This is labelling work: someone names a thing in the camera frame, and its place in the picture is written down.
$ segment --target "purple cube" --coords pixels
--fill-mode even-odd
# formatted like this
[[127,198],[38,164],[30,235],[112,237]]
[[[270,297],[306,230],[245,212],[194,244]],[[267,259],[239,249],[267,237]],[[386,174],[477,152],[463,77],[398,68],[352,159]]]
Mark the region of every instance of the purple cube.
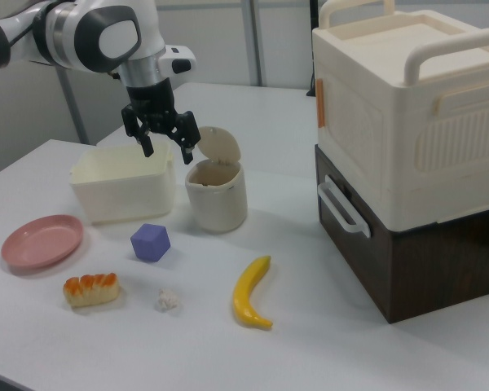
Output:
[[143,261],[158,262],[170,248],[166,228],[153,224],[143,224],[130,241],[136,257]]

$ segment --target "pink plate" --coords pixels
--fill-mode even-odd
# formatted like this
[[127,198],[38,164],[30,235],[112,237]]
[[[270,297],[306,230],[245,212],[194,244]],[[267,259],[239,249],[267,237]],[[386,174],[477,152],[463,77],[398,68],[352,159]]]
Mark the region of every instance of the pink plate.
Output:
[[73,216],[58,214],[28,222],[9,235],[2,257],[11,266],[34,268],[60,261],[83,237],[83,225]]

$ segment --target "dark brown box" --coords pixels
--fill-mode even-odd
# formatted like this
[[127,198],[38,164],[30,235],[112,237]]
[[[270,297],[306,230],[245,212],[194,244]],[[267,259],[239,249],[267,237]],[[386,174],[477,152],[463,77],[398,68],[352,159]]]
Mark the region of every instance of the dark brown box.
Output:
[[369,225],[370,238],[344,231],[319,198],[322,225],[389,323],[489,294],[489,211],[388,231],[318,146],[315,160],[317,183],[329,176]]

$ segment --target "toy banana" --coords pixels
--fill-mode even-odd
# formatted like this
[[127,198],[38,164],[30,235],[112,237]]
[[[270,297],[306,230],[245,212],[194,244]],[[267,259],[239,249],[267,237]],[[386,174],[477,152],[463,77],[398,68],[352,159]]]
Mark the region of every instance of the toy banana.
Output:
[[253,288],[270,268],[270,260],[270,256],[265,256],[250,263],[234,288],[234,313],[243,324],[250,327],[269,329],[273,324],[271,320],[259,316],[249,301]]

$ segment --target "toy bread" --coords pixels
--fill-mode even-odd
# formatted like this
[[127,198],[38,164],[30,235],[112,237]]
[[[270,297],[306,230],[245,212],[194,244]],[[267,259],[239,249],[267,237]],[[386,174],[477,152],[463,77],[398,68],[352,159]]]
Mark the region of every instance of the toy bread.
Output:
[[114,273],[72,277],[64,285],[65,299],[72,307],[107,303],[115,300],[119,293],[120,285]]

